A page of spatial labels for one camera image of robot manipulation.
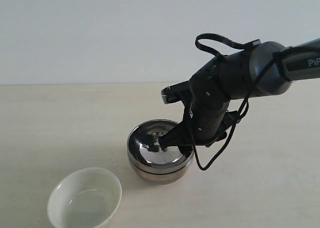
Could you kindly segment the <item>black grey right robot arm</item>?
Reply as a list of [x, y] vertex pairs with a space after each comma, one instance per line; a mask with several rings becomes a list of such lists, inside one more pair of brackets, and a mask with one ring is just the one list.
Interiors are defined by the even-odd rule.
[[227, 137], [241, 120], [228, 111], [232, 100], [281, 95], [297, 80], [319, 78], [318, 39], [285, 47], [275, 41], [253, 41], [230, 55], [217, 55], [189, 80], [162, 90], [164, 103], [182, 102], [182, 121], [158, 142], [162, 149], [211, 146]]

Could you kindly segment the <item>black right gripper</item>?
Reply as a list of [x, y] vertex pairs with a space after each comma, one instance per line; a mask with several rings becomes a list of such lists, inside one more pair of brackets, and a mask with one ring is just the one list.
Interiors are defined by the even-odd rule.
[[209, 147], [213, 142], [224, 139], [225, 131], [236, 121], [236, 112], [227, 112], [230, 101], [215, 101], [208, 107], [193, 100], [178, 123], [158, 139], [162, 150], [178, 147], [184, 156], [193, 154], [192, 144]]

